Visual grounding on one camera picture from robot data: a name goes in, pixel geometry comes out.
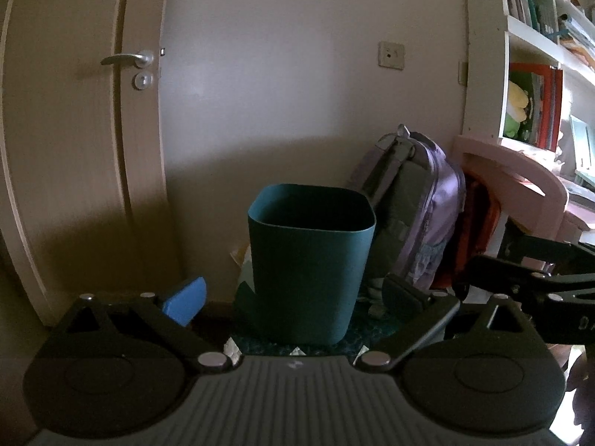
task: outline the person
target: person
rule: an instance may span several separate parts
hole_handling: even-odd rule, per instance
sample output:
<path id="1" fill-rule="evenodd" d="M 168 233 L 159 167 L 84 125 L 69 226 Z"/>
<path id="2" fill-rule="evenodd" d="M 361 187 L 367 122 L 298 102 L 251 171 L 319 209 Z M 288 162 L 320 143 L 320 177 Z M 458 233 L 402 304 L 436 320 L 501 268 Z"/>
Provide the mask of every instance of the person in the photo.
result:
<path id="1" fill-rule="evenodd" d="M 595 446 L 595 345 L 587 346 L 587 352 L 572 365 L 566 390 L 576 390 L 572 400 L 574 423 L 584 431 L 579 444 Z"/>

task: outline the green trash can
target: green trash can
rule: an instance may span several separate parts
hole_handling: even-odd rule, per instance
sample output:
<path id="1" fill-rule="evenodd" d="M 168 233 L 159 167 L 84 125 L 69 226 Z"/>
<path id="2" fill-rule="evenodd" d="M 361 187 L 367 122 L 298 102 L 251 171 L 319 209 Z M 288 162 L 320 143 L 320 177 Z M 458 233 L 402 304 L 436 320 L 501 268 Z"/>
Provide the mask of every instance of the green trash can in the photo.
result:
<path id="1" fill-rule="evenodd" d="M 343 188 L 278 184 L 248 210 L 257 328 L 289 344 L 330 345 L 349 325 L 376 216 Z"/>

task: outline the screw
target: screw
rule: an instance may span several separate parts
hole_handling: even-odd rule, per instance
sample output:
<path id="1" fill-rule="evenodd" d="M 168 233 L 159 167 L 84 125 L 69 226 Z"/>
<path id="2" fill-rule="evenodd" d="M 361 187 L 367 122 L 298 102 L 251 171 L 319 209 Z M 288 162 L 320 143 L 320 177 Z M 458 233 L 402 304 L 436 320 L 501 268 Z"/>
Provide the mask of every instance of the screw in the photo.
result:
<path id="1" fill-rule="evenodd" d="M 219 369 L 227 363 L 227 356 L 221 352 L 203 352 L 198 363 L 207 369 Z"/>
<path id="2" fill-rule="evenodd" d="M 380 368 L 389 365 L 390 356 L 386 352 L 370 350 L 362 355 L 362 362 L 371 368 Z"/>

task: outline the door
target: door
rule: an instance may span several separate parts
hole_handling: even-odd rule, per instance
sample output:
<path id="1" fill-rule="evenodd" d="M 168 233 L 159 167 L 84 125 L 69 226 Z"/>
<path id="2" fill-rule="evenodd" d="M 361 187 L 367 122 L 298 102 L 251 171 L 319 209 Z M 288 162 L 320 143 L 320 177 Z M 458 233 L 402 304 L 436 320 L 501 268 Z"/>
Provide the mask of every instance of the door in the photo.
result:
<path id="1" fill-rule="evenodd" d="M 39 317 L 55 324 L 81 293 L 174 285 L 158 105 L 165 0 L 0 3 L 0 229 Z M 152 59 L 109 58 L 139 52 Z"/>

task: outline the yellow plush toy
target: yellow plush toy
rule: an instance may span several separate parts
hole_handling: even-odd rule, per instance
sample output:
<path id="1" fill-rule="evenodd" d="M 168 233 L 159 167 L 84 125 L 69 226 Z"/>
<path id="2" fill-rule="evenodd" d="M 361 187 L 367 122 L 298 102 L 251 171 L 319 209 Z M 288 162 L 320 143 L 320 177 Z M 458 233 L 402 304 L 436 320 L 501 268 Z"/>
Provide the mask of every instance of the yellow plush toy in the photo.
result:
<path id="1" fill-rule="evenodd" d="M 529 105 L 529 97 L 523 89 L 514 82 L 508 81 L 508 97 L 506 100 L 506 119 L 504 121 L 504 135 L 514 138 L 526 120 L 525 108 Z"/>

